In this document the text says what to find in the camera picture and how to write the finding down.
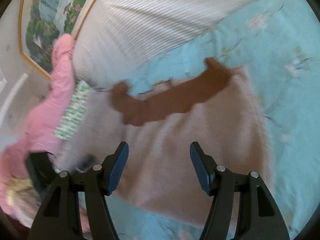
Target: pink cloth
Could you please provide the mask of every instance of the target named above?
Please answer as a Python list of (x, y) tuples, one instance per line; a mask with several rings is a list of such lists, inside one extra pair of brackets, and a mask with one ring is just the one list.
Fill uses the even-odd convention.
[(25, 133), (29, 134), (29, 151), (48, 151), (56, 154), (62, 142), (54, 136), (64, 111), (69, 106), (75, 89), (71, 56), (75, 40), (65, 34), (59, 38), (52, 52), (52, 90), (46, 100), (33, 109), (25, 120)]
[(27, 178), (24, 161), (29, 152), (48, 151), (56, 154), (62, 140), (54, 136), (75, 89), (72, 54), (75, 40), (71, 35), (60, 37), (52, 51), (52, 90), (46, 100), (33, 109), (25, 119), (24, 134), (20, 140), (1, 153), (0, 206), (7, 214), (13, 208), (6, 203), (6, 183), (9, 178)]

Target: metal screw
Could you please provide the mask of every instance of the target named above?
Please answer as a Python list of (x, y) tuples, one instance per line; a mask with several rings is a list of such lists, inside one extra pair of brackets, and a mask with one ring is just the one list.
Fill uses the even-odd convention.
[(255, 171), (250, 172), (250, 174), (251, 174), (251, 176), (254, 177), (254, 178), (259, 177), (259, 174), (258, 174), (257, 172), (255, 172)]
[(218, 170), (218, 171), (225, 171), (226, 168), (225, 168), (225, 166), (223, 166), (223, 165), (218, 165), (218, 166), (217, 166), (217, 170)]
[(94, 171), (99, 171), (101, 169), (102, 169), (102, 166), (100, 164), (96, 164), (96, 165), (93, 166), (93, 170)]
[(66, 176), (68, 176), (68, 172), (67, 171), (62, 171), (62, 172), (60, 172), (59, 176), (61, 178), (65, 178)]

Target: blue gripper pad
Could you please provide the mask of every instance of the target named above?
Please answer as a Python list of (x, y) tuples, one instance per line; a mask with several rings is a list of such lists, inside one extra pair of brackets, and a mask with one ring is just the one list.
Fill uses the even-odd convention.
[(114, 153), (116, 161), (111, 169), (109, 176), (109, 184), (107, 187), (108, 195), (111, 195), (113, 191), (118, 187), (124, 166), (129, 157), (129, 146), (126, 142), (121, 142), (116, 152)]
[(202, 158), (205, 158), (205, 154), (200, 148), (200, 152), (197, 150), (197, 145), (195, 142), (190, 144), (190, 158), (193, 163), (193, 166), (196, 170), (198, 180), (200, 182), (201, 188), (207, 195), (211, 193), (211, 180), (210, 174), (204, 166)]

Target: painted landscape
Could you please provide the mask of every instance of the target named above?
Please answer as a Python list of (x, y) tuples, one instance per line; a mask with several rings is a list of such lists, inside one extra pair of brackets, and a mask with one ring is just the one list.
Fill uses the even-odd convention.
[(64, 33), (72, 32), (85, 2), (86, 0), (23, 1), (23, 54), (30, 57), (45, 73), (52, 70), (51, 53), (55, 40)]

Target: painted tree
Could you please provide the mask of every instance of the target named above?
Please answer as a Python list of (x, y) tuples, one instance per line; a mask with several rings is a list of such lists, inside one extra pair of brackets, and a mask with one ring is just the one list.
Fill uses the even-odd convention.
[(45, 71), (51, 72), (51, 52), (54, 41), (59, 37), (59, 30), (53, 22), (41, 19), (39, 1), (32, 0), (30, 22), (26, 33), (26, 45), (30, 57)]

